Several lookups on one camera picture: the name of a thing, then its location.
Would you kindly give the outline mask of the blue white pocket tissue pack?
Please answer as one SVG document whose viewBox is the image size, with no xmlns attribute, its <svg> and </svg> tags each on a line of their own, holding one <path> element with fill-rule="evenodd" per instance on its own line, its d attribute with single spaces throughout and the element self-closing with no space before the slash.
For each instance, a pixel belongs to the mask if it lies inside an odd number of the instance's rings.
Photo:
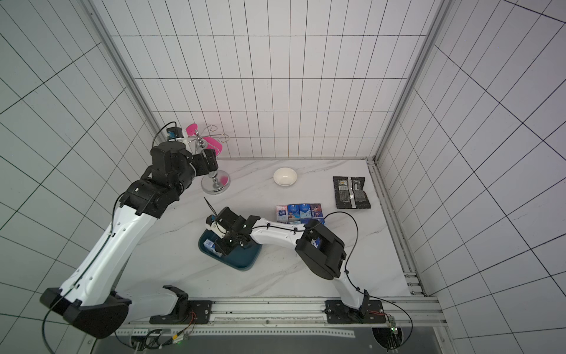
<svg viewBox="0 0 566 354">
<path fill-rule="evenodd" d="M 308 219 L 312 218 L 312 210 L 310 204 L 299 205 L 299 215 L 301 220 L 306 223 Z"/>
</svg>

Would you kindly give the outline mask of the blue red pocket tissue pack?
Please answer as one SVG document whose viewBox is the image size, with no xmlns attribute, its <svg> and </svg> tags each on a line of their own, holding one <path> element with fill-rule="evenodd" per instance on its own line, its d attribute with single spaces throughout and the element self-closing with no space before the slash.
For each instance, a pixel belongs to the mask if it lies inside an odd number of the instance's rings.
<svg viewBox="0 0 566 354">
<path fill-rule="evenodd" d="M 324 217 L 322 207 L 320 204 L 310 204 L 310 211 L 312 218 L 322 219 Z"/>
</svg>

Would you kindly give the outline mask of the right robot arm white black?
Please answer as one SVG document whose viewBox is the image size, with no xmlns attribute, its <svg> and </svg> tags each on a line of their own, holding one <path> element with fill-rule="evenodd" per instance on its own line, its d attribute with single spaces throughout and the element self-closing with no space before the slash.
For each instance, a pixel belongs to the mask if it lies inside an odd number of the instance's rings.
<svg viewBox="0 0 566 354">
<path fill-rule="evenodd" d="M 218 236 L 215 252 L 223 256 L 238 247 L 255 245 L 292 249 L 312 273 L 333 283 L 341 302 L 348 308 L 359 311 L 368 302 L 368 296 L 349 281 L 344 242 L 320 221 L 282 224 L 255 215 L 245 219 L 227 207 L 209 216 L 206 224 Z"/>
</svg>

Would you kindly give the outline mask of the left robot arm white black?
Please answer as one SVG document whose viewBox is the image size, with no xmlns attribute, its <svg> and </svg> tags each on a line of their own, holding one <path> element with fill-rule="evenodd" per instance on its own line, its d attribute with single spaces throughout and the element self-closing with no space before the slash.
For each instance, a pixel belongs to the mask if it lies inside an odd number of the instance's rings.
<svg viewBox="0 0 566 354">
<path fill-rule="evenodd" d="M 115 285 L 136 245 L 179 201 L 193 180 L 218 170 L 216 153 L 191 154 L 184 143 L 168 141 L 152 147 L 152 164 L 116 200 L 111 222 L 100 240 L 60 287 L 48 288 L 40 302 L 76 329 L 104 339 L 125 322 L 146 318 L 181 324 L 190 318 L 187 294 L 175 286 L 129 297 Z"/>
</svg>

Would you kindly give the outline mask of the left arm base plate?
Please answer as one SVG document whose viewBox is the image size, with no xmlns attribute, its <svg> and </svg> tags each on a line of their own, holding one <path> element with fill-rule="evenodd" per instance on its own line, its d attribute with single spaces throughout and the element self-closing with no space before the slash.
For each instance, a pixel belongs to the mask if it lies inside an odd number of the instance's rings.
<svg viewBox="0 0 566 354">
<path fill-rule="evenodd" d="M 180 300 L 168 315 L 150 318 L 152 325 L 205 325 L 209 323 L 213 302 L 209 300 Z"/>
</svg>

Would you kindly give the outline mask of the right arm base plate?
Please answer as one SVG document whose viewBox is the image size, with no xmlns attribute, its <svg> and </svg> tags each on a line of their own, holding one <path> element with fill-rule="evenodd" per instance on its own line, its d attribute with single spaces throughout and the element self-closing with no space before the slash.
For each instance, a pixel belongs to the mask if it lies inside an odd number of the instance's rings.
<svg viewBox="0 0 566 354">
<path fill-rule="evenodd" d="M 327 300 L 324 313 L 327 316 L 327 322 L 334 325 L 385 324 L 387 322 L 382 302 L 379 300 L 369 300 L 358 309 L 350 308 L 340 300 Z"/>
</svg>

